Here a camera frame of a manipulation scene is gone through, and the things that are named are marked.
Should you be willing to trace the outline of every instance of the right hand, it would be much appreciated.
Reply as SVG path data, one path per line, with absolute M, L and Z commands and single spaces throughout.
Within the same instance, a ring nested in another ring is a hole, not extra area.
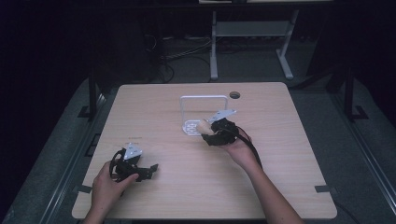
M 242 129 L 238 128 L 238 131 L 239 134 L 251 141 L 251 138 Z M 245 170 L 249 165 L 258 164 L 251 149 L 239 138 L 236 138 L 233 143 L 219 146 L 219 148 L 226 150 L 233 161 Z

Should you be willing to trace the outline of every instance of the black strap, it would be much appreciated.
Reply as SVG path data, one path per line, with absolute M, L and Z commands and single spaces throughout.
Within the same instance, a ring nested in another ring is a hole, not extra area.
M 123 157 L 125 156 L 125 152 L 126 152 L 126 149 L 122 148 L 122 150 L 119 150 L 116 154 L 114 154 L 113 159 L 111 159 L 110 167 L 109 167 L 110 168 L 109 169 L 110 176 L 113 176 L 114 167 L 117 165 L 117 162 L 116 162 L 117 156 L 121 155 L 121 160 L 123 161 Z
M 242 132 L 244 132 L 244 133 L 248 136 L 248 134 L 245 132 L 245 130 L 243 130 L 243 129 L 240 128 L 240 127 L 237 127 L 237 128 L 238 128 L 238 130 L 239 130 L 239 129 L 242 130 Z M 256 148 L 253 146 L 253 144 L 251 143 L 250 139 L 247 140 L 246 137 L 242 136 L 240 133 L 233 133 L 233 132 L 231 132 L 230 130 L 227 130 L 227 129 L 221 129 L 221 130 L 222 130 L 222 131 L 225 131 L 225 132 L 227 132 L 227 133 L 230 133 L 230 134 L 232 134 L 233 136 L 235 136 L 235 137 L 241 139 L 241 140 L 250 148 L 251 152 L 253 152 L 253 155 L 254 155 L 254 157 L 256 158 L 257 163 L 258 163 L 258 164 L 260 165 L 260 167 L 262 168 L 262 161 L 260 160 L 259 153 L 257 152 L 257 149 L 256 149 Z

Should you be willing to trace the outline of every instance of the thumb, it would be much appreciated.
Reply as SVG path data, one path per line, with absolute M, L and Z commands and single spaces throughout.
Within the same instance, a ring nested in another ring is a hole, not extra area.
M 133 174 L 128 177 L 126 177 L 124 180 L 122 180 L 119 185 L 122 188 L 122 190 L 125 190 L 128 188 L 129 185 L 131 185 L 133 182 L 136 181 L 136 179 L 139 177 L 139 174 Z

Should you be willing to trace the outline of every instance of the table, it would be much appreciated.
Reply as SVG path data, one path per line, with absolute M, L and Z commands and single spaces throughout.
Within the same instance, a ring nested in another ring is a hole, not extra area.
M 228 108 L 237 112 L 228 119 L 252 137 L 263 169 L 300 216 L 336 216 L 330 193 L 316 192 L 315 186 L 326 183 L 286 85 L 206 83 L 120 87 L 83 185 L 91 186 L 103 164 L 130 142 L 144 151 L 140 167 L 159 163 L 159 169 L 151 180 L 133 183 L 108 217 L 264 218 L 248 176 L 230 156 L 182 131 L 180 96 L 229 96 L 231 91 L 239 92 L 240 98 L 229 97 Z M 203 115 L 217 103 L 209 102 L 193 102 L 186 110 L 192 116 Z M 80 192 L 73 217 L 84 218 L 90 205 L 91 194 Z

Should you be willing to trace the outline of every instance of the metal frame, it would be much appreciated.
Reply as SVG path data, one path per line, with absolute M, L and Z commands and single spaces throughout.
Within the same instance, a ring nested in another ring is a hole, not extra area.
M 285 42 L 281 49 L 276 50 L 276 56 L 279 59 L 285 77 L 293 79 L 293 73 L 285 56 L 298 13 L 298 9 L 294 10 L 289 21 L 217 21 L 216 11 L 213 11 L 210 79 L 217 80 L 219 78 L 216 57 L 218 36 L 284 36 Z

